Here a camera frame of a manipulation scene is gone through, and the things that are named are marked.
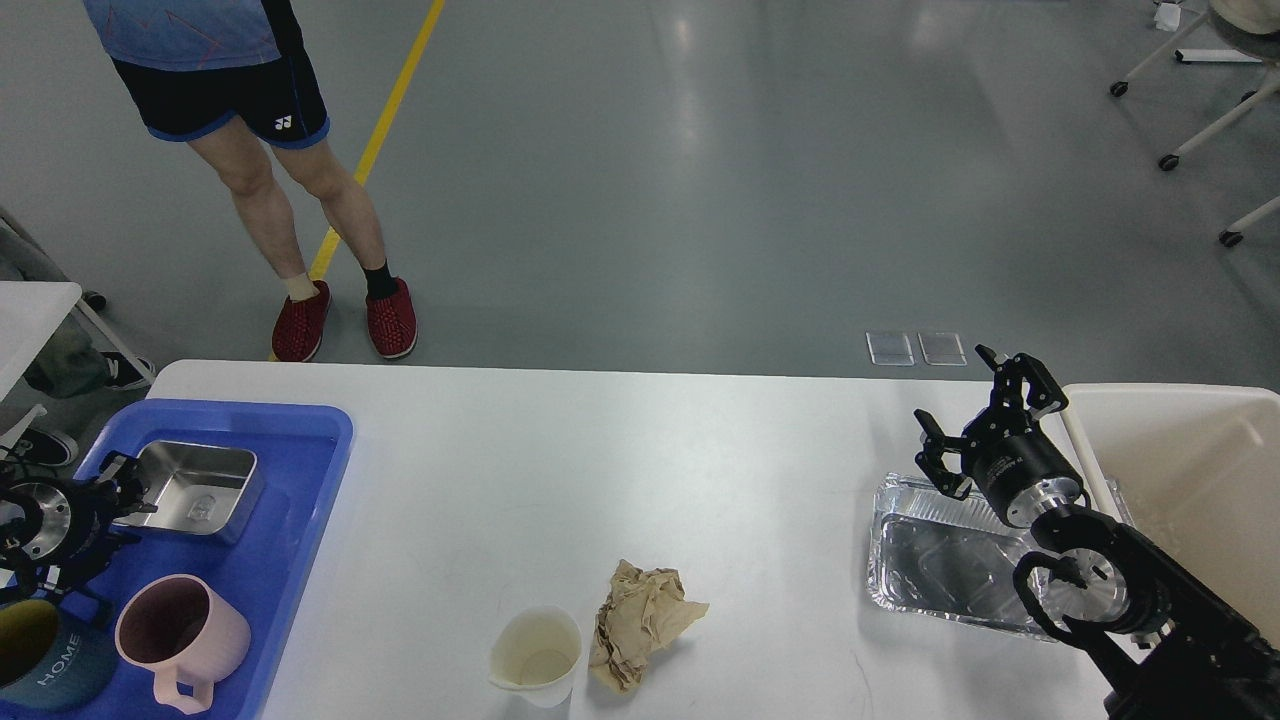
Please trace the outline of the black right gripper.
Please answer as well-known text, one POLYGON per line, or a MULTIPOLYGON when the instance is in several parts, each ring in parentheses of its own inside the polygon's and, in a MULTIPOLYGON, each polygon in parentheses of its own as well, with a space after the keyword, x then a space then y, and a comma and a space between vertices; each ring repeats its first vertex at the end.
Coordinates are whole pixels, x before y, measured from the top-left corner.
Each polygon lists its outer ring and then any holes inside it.
POLYGON ((955 437, 927 410, 914 410, 922 427, 915 462, 941 495, 965 500, 978 488, 1002 524, 1028 528, 1083 493, 1079 474, 1038 430, 1041 418, 1061 413, 1070 400, 1039 359, 998 354, 986 345, 977 345, 975 352, 993 373, 988 407, 955 437), (982 439, 980 433, 1000 437, 982 439), (961 471, 948 469, 947 454, 960 457, 961 471))

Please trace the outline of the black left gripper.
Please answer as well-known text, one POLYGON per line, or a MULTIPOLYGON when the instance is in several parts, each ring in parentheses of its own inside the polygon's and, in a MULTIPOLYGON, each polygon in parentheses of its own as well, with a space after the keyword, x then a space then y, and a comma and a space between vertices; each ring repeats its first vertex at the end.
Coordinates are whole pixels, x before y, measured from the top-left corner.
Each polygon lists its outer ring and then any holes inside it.
POLYGON ((93 601, 91 626, 108 626, 115 605, 88 587, 105 573, 114 555, 138 544, 129 532, 111 530, 116 516, 151 514, 150 484, 140 460, 109 452, 95 480, 26 480, 3 487, 3 569, 24 582, 36 578, 36 597, 60 606, 70 594, 93 601))

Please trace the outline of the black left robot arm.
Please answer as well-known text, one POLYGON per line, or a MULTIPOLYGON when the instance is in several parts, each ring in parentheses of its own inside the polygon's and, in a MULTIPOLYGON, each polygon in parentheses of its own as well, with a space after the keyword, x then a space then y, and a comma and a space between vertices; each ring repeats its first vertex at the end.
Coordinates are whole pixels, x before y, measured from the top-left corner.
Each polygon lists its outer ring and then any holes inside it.
POLYGON ((137 457, 111 451, 99 470, 86 483, 50 477, 3 486, 3 569, 15 579, 3 588, 4 603, 41 594, 59 605, 81 593, 96 603, 91 626, 108 629, 113 603, 88 583, 108 570, 116 551, 140 542, 113 523, 157 507, 146 500, 150 486, 137 457))

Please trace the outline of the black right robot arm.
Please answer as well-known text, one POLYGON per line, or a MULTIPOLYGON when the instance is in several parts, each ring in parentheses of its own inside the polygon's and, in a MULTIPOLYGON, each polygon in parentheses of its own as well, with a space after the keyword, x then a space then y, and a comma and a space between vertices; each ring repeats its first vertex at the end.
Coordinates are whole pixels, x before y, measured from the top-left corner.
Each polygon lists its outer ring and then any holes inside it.
POLYGON ((1277 651, 1260 629, 1132 525, 1080 503, 1082 477, 1041 429, 1069 405, 1044 364, 977 345, 992 370, 987 406, 959 436, 916 410, 915 462, 943 496, 978 489, 995 516, 1030 532, 1012 571, 1018 598, 1051 638, 1085 652, 1110 684, 1111 719, 1275 719, 1277 651), (1085 591, 1112 582, 1117 603, 1092 618, 1048 611, 1036 570, 1085 591))

